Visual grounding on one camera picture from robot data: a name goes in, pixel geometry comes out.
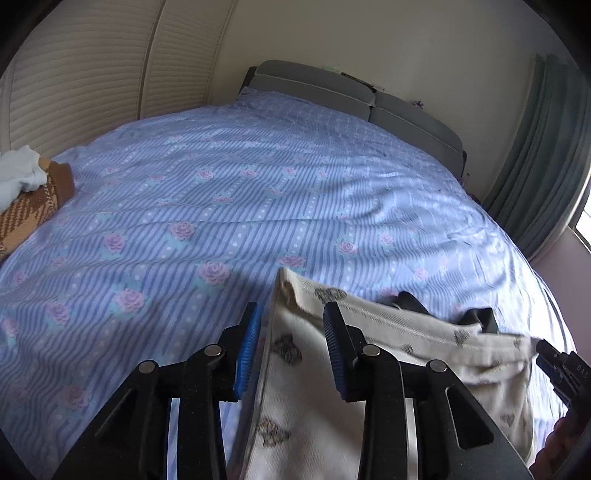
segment brown knitted blanket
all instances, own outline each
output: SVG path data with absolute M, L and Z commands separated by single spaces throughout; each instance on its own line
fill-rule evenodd
M 74 196 L 74 178 L 67 163 L 41 158 L 39 166 L 47 172 L 47 183 L 34 192 L 21 192 L 0 214 L 0 264 Z

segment closet door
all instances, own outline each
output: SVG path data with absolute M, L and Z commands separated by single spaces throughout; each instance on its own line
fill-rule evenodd
M 161 0 L 64 0 L 5 73 L 0 122 L 9 145 L 52 157 L 135 120 Z
M 0 79 L 0 151 L 54 157 L 203 105 L 234 0 L 63 0 Z
M 233 0 L 166 0 L 148 61 L 141 117 L 206 101 Z

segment window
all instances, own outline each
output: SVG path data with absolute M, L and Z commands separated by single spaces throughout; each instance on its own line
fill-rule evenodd
M 571 228 L 577 232 L 579 238 L 591 248 L 591 197 L 589 197 L 589 186 L 587 187 L 581 205 L 574 214 Z

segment wall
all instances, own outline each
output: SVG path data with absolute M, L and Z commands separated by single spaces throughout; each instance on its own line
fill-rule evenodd
M 569 228 L 534 268 L 554 294 L 579 355 L 591 361 L 591 252 Z
M 467 187 L 482 198 L 511 146 L 533 53 L 569 56 L 522 0 L 238 0 L 210 100 L 230 102 L 267 59 L 336 67 L 422 100 L 462 138 Z

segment black fabric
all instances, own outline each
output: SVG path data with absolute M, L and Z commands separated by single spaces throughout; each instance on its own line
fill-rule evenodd
M 401 310 L 422 313 L 423 315 L 431 315 L 423 304 L 412 293 L 407 291 L 400 292 L 397 297 L 394 297 L 392 301 L 389 302 L 389 304 L 399 307 Z M 490 307 L 484 309 L 470 309 L 461 319 L 450 323 L 462 326 L 480 323 L 482 325 L 483 333 L 499 333 L 499 326 L 496 323 L 495 312 Z
M 409 310 L 411 312 L 422 313 L 423 315 L 431 315 L 429 311 L 423 306 L 417 298 L 407 291 L 402 291 L 398 297 L 394 297 L 392 303 L 402 310 Z
M 490 307 L 468 310 L 456 325 L 474 325 L 475 323 L 482 325 L 482 331 L 484 333 L 499 333 L 495 312 Z

